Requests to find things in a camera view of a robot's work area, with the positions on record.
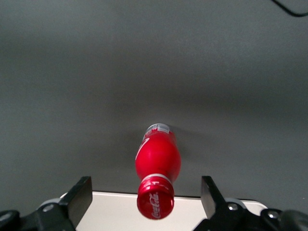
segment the coca-cola bottle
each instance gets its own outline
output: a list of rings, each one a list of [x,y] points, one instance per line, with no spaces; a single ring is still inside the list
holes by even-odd
[[[151,125],[136,155],[141,179],[137,207],[147,218],[162,219],[174,206],[172,183],[180,172],[181,158],[174,134],[165,124]]]

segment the red bottle cap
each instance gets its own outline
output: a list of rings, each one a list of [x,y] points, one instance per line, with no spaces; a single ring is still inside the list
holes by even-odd
[[[174,206],[174,191],[167,179],[158,176],[146,177],[138,189],[137,207],[149,219],[168,216]]]

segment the gray surface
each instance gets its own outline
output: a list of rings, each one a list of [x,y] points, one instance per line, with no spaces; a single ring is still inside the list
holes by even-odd
[[[137,191],[147,127],[174,127],[177,195],[308,213],[308,17],[271,1],[1,1],[0,210],[83,175]]]

